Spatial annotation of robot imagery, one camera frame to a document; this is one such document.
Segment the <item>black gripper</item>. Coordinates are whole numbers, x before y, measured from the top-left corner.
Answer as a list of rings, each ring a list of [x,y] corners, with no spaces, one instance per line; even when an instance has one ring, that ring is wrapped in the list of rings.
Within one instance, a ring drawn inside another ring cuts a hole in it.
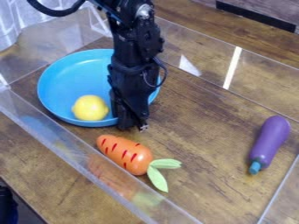
[[[118,118],[117,126],[121,130],[137,126],[141,131],[146,131],[150,95],[161,85],[158,82],[161,67],[154,59],[127,66],[117,56],[113,56],[107,69],[113,114]]]

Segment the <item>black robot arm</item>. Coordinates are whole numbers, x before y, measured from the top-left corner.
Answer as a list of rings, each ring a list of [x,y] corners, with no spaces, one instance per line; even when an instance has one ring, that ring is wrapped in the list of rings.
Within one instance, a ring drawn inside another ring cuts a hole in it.
[[[107,13],[114,54],[107,67],[110,99],[118,127],[147,130],[151,93],[165,84],[167,67],[158,58],[165,38],[151,0],[90,0]]]

